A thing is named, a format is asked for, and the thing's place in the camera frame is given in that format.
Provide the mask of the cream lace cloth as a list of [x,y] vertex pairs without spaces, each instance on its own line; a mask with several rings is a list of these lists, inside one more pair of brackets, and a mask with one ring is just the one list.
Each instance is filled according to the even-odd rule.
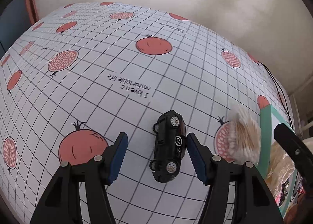
[[271,146],[270,163],[265,179],[274,198],[277,198],[281,193],[282,184],[286,182],[294,170],[294,162],[275,141]]

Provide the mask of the cotton swab bundle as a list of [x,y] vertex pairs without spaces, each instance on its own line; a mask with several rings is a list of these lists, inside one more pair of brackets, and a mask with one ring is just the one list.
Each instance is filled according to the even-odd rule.
[[228,154],[237,163],[246,161],[258,165],[261,153],[261,128],[240,105],[233,105],[229,112]]

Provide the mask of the black toy car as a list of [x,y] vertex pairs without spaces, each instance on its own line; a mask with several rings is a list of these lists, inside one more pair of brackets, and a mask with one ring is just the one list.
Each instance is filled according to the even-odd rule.
[[154,179],[168,183],[179,174],[186,152],[186,125],[175,110],[163,113],[152,127],[156,134],[153,160],[149,164]]

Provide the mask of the black gold action figure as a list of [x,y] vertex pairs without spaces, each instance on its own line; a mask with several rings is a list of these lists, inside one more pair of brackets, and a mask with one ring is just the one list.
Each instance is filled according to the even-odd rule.
[[285,181],[281,187],[280,201],[283,202],[288,195],[289,180]]

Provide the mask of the pink hair roller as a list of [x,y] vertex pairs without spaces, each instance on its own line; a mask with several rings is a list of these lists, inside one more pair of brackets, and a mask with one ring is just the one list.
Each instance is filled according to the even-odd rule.
[[304,194],[305,189],[303,188],[302,183],[297,183],[294,186],[293,192],[292,192],[292,196],[294,197],[299,197],[301,194]]

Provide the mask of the teal white shallow box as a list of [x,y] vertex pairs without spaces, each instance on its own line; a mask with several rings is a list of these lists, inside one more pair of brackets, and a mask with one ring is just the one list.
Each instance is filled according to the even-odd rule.
[[[258,162],[258,171],[263,179],[266,179],[268,167],[270,164],[271,146],[275,143],[274,129],[284,123],[288,127],[289,123],[279,114],[279,112],[270,104],[260,110],[260,127],[261,127],[261,152]],[[288,195],[279,207],[282,217],[285,217],[288,209],[291,207],[293,200],[297,197],[297,190],[301,185],[301,177],[295,170],[289,177]]]

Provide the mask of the pomegranate print bed sheet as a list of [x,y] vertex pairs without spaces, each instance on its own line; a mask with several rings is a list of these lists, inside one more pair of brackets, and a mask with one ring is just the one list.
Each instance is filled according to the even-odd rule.
[[153,124],[175,110],[221,154],[237,104],[256,121],[271,104],[293,122],[267,65],[213,30],[134,5],[63,6],[23,30],[1,59],[1,191],[29,223],[62,155],[74,159],[125,132],[125,159],[107,189],[117,223],[197,223],[209,189],[188,156],[173,181],[154,179]]

